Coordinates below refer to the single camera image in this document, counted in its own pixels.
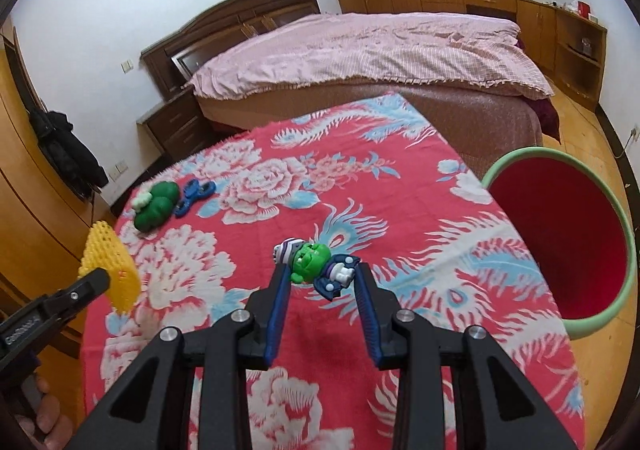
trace wooden floor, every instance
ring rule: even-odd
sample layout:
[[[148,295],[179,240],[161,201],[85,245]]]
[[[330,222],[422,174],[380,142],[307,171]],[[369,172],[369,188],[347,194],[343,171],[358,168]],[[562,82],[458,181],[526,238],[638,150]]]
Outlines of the wooden floor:
[[[545,147],[564,151],[587,164],[609,185],[630,220],[625,187],[598,119],[556,87],[554,90],[556,96],[552,98],[552,102],[560,115],[562,144],[545,136]],[[618,400],[631,354],[637,301],[636,282],[617,318],[590,337],[572,342],[583,385],[586,450],[595,448]]]

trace red floral tablecloth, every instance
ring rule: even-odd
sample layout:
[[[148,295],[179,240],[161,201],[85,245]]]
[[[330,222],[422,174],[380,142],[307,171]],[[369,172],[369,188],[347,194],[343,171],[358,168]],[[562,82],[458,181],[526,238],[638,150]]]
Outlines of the red floral tablecloth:
[[[301,237],[363,258],[402,306],[436,326],[486,327],[583,446],[574,356],[538,267],[500,207],[402,97],[272,123],[143,187],[194,176],[220,192],[183,219],[145,236],[130,209],[117,223],[143,291],[130,315],[117,315],[104,297],[89,309],[88,410],[162,327],[201,329],[243,307],[270,280],[273,246]],[[247,379],[256,450],[390,447],[398,378],[368,359],[353,289],[329,303],[312,286],[294,287],[273,368]],[[193,449],[199,393],[196,380]],[[453,449],[447,377],[444,393]]]

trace bucket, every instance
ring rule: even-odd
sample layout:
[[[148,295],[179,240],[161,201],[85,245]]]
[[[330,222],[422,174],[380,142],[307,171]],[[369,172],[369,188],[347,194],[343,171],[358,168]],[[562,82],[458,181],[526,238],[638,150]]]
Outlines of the bucket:
[[[606,326],[636,272],[633,230],[609,187],[573,156],[544,147],[506,154],[482,184],[540,267],[570,338]]]

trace striped hat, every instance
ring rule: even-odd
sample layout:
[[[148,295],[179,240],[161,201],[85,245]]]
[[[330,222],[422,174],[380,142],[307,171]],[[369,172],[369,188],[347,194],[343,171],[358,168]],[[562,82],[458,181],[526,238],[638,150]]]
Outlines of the striped hat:
[[[276,264],[284,263],[290,266],[293,261],[293,255],[302,248],[303,244],[305,244],[305,241],[295,237],[285,239],[279,245],[273,247],[273,261]]]

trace metal bolt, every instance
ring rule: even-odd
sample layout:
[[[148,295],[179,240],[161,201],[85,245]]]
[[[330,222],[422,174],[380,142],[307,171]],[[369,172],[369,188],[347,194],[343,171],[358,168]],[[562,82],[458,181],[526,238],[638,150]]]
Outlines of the metal bolt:
[[[165,327],[160,332],[160,339],[163,342],[173,342],[178,337],[178,330],[175,327]]]
[[[231,320],[234,322],[246,322],[251,318],[251,313],[249,313],[246,309],[236,309],[233,313],[231,313]]]
[[[401,322],[412,322],[415,318],[415,313],[410,309],[401,309],[396,313],[396,318]]]
[[[486,329],[479,325],[472,325],[469,328],[469,336],[475,340],[482,340],[486,338]]]

